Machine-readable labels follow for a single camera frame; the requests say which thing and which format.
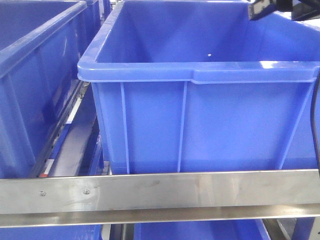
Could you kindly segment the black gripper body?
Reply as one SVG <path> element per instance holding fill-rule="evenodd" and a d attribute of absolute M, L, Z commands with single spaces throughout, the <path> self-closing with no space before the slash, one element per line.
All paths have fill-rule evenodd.
<path fill-rule="evenodd" d="M 308 21 L 320 18 L 319 0 L 276 0 L 277 10 L 291 12 L 292 21 Z"/>

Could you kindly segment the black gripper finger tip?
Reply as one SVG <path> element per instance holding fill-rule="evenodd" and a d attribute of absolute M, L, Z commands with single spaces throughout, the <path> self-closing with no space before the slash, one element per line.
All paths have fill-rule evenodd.
<path fill-rule="evenodd" d="M 259 20 L 277 11 L 278 8 L 278 0 L 256 0 L 248 6 L 248 19 Z"/>

